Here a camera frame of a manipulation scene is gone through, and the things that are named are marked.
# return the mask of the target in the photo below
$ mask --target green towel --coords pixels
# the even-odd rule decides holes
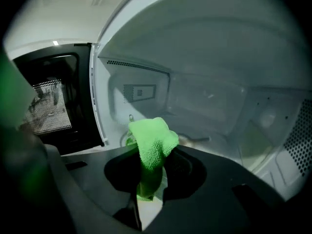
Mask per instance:
[[[153,200],[162,180],[162,167],[171,150],[179,144],[178,135],[170,131],[162,118],[129,123],[141,158],[141,181],[136,194],[141,200]]]

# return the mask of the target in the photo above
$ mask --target cleaning rag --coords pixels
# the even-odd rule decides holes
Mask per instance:
[[[141,159],[136,194],[138,199],[151,201],[161,184],[166,157],[179,144],[179,138],[160,117],[130,122],[129,131],[136,139]]]

